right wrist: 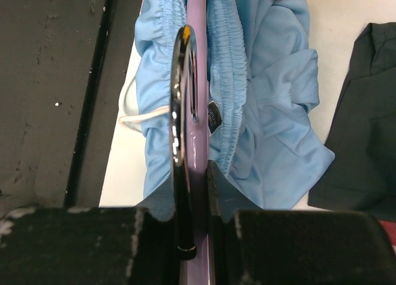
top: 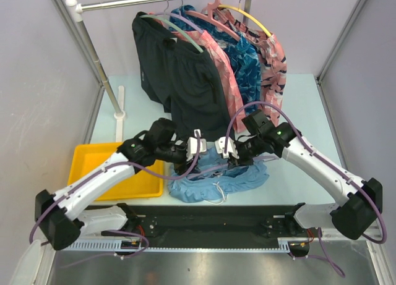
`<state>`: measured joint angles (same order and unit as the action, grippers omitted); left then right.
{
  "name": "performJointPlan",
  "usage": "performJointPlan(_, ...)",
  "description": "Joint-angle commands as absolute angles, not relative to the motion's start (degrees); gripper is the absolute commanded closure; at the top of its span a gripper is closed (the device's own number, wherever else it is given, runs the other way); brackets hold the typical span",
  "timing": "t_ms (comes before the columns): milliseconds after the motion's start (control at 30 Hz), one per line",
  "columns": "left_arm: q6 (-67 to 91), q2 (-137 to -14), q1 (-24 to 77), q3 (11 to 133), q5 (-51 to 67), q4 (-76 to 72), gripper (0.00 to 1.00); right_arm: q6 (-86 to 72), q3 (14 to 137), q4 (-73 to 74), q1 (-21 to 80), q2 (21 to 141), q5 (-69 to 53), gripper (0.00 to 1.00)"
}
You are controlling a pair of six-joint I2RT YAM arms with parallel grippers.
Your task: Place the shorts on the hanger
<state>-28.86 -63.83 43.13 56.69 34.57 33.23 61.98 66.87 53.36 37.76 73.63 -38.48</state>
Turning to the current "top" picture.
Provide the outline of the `light blue mesh shorts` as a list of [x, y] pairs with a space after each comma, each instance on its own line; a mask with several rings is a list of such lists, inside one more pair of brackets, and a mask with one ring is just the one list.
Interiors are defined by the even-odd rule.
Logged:
[[[223, 159], [214, 147], [208, 149], [208, 152], [199, 159], [201, 158]], [[184, 203], [209, 202], [219, 205], [227, 201], [229, 194], [256, 189], [268, 178], [266, 164], [259, 163], [248, 168], [234, 168], [192, 180], [184, 177], [180, 180], [168, 181], [167, 188], [171, 197]]]

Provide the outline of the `lilac plastic hanger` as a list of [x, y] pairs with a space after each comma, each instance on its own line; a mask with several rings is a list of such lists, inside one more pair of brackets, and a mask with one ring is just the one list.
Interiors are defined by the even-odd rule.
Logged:
[[186, 176], [186, 179], [192, 180], [195, 178], [204, 177], [205, 175], [213, 175], [215, 173], [229, 171], [234, 168], [248, 168], [255, 164], [276, 160], [279, 160], [279, 157], [276, 157], [275, 155], [259, 155], [253, 158], [252, 164], [235, 166], [221, 158], [201, 158], [198, 160], [192, 172]]

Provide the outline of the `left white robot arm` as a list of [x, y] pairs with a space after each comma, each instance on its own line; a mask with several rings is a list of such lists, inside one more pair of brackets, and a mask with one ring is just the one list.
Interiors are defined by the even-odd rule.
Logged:
[[107, 160], [76, 182], [53, 194], [47, 190], [38, 193], [29, 242], [33, 242], [37, 230], [55, 250], [63, 250], [91, 234], [136, 236], [139, 219], [125, 203], [95, 210], [88, 206], [116, 184], [140, 172], [155, 176], [149, 167], [157, 160], [179, 166], [180, 174], [176, 178], [182, 179], [195, 168], [199, 155], [206, 149], [199, 129], [188, 139], [180, 140], [176, 124], [160, 118], [149, 130], [125, 140]]

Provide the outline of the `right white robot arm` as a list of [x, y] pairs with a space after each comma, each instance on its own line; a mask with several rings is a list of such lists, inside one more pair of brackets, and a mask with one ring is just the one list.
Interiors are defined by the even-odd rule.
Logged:
[[286, 231], [300, 236], [308, 228], [335, 228], [343, 236], [357, 240], [369, 236], [366, 230], [378, 221], [382, 238], [387, 233], [382, 218], [383, 187], [375, 178], [364, 180], [317, 151], [287, 119], [274, 125], [264, 112], [257, 110], [243, 119], [250, 138], [240, 142], [229, 136], [220, 150], [235, 166], [248, 165], [253, 158], [271, 153], [293, 164], [316, 181], [334, 200], [333, 204], [295, 206], [292, 217], [285, 221]]

